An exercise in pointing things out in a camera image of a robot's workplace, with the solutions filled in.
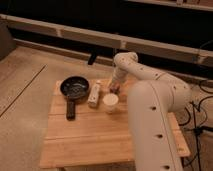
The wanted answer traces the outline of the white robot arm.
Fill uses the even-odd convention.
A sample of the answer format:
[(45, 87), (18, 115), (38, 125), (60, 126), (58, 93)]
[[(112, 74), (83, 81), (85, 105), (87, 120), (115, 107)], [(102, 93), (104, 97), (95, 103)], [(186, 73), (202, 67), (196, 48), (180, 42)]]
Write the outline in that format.
[(182, 79), (138, 62), (135, 52), (114, 56), (110, 90), (135, 76), (127, 94), (129, 129), (136, 171), (183, 171), (168, 119), (169, 112), (183, 109), (190, 100), (190, 86)]

